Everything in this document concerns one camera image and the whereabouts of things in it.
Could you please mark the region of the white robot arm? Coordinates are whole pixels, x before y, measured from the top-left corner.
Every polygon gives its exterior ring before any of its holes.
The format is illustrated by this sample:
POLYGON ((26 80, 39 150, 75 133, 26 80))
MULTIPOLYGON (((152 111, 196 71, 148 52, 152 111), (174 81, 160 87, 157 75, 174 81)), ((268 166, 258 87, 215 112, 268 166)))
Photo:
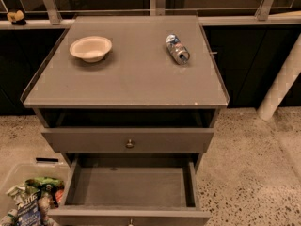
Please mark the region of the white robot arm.
POLYGON ((272 118, 300 73, 301 40, 297 40, 257 110, 261 119, 269 121, 272 118))

